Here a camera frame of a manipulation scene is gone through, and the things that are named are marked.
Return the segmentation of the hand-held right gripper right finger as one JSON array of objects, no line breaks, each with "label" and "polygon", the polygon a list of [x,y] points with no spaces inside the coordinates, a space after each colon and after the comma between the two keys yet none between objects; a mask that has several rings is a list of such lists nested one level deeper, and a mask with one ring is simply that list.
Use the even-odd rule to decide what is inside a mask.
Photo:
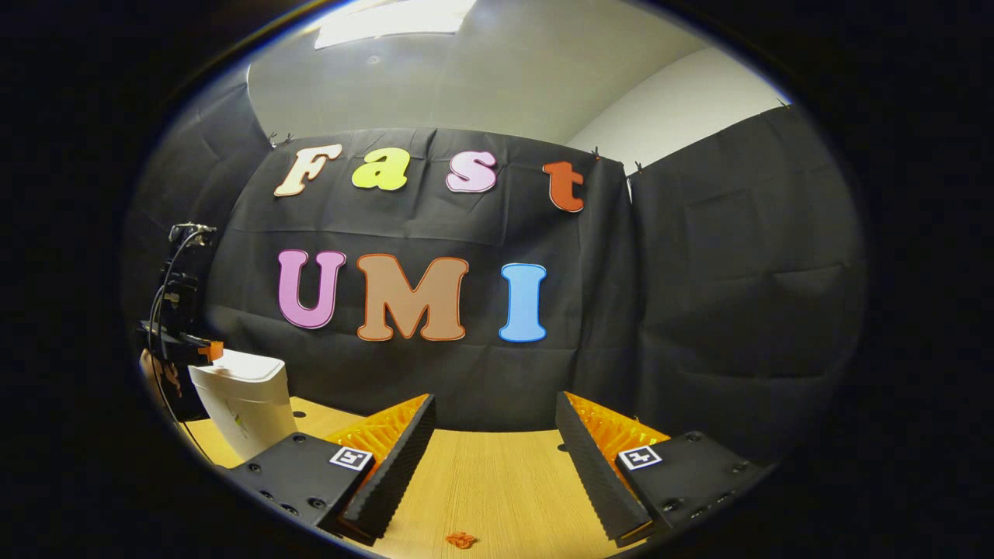
[{"label": "hand-held right gripper right finger", "polygon": [[556,426],[601,527],[619,547],[700,525],[777,467],[700,431],[667,436],[567,391],[556,397]]}]

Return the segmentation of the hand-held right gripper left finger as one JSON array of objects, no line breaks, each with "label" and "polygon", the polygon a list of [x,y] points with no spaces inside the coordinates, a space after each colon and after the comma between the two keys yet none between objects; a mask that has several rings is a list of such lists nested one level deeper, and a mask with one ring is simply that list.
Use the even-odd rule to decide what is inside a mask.
[{"label": "hand-held right gripper left finger", "polygon": [[373,545],[386,533],[436,429],[420,395],[332,435],[292,432],[228,470],[241,489],[299,523]]}]

